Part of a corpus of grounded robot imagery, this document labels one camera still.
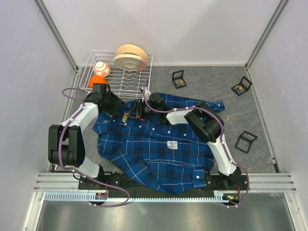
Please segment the round orange picture brooch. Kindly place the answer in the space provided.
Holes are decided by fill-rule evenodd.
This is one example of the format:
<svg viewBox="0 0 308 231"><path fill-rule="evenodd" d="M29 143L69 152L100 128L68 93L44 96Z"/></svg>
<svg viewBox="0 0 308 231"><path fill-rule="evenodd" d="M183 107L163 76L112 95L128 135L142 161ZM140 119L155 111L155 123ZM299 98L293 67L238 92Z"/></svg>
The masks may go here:
<svg viewBox="0 0 308 231"><path fill-rule="evenodd" d="M182 83L183 83L183 81L181 79L176 81L177 85L181 85Z"/></svg>

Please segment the blue plaid shirt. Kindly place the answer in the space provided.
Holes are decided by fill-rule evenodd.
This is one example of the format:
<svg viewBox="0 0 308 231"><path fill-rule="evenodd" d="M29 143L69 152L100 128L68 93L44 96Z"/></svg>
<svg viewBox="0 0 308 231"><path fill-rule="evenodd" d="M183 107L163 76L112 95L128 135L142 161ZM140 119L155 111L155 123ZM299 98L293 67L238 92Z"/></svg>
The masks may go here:
<svg viewBox="0 0 308 231"><path fill-rule="evenodd" d="M206 187L205 175L214 165L214 156L188 124L165 125L156 115L144 120L122 122L136 101L122 105L120 114L99 114L93 127L98 134L98 153L137 183L149 188L181 193ZM177 141L178 149L167 147Z"/></svg>

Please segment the colourful flower plush brooch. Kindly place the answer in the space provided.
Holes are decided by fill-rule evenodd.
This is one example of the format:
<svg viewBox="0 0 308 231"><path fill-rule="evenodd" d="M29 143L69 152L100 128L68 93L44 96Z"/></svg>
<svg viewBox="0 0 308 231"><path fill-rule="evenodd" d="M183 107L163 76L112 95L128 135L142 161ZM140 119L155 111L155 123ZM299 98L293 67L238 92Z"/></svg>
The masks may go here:
<svg viewBox="0 0 308 231"><path fill-rule="evenodd" d="M125 112L122 117L122 122L126 125L129 118L129 113Z"/></svg>

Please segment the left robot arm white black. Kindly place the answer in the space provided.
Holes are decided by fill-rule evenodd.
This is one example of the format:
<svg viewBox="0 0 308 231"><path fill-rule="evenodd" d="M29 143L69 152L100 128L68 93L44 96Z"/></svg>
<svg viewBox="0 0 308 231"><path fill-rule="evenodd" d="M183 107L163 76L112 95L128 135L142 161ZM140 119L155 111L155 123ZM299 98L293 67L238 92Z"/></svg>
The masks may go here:
<svg viewBox="0 0 308 231"><path fill-rule="evenodd" d="M116 96L108 84L94 83L86 98L78 101L79 108L59 125L51 125L48 133L48 160L65 170L89 179L95 189L105 185L103 167L86 157L83 132L101 112L110 116L119 114L124 102Z"/></svg>

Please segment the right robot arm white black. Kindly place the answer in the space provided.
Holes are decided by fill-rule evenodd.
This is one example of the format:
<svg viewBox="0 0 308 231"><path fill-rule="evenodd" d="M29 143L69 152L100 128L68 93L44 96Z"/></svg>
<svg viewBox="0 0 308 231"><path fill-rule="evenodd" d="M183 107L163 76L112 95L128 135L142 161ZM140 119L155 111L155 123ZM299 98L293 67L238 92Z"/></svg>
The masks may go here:
<svg viewBox="0 0 308 231"><path fill-rule="evenodd" d="M170 108L158 92L152 93L148 100L137 100L132 109L124 113L123 119L144 119L148 115L157 115L165 125L190 125L197 137L210 147L218 164L221 186L229 190L244 183L241 169L235 164L226 145L224 122L213 109L204 102L184 109Z"/></svg>

